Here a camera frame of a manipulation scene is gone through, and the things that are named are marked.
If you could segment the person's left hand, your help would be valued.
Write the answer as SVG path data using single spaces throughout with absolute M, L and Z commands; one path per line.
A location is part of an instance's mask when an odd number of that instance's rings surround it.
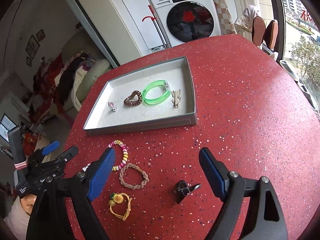
M 21 207 L 28 215 L 31 215 L 36 198 L 37 196 L 34 194 L 26 194 L 20 199 Z

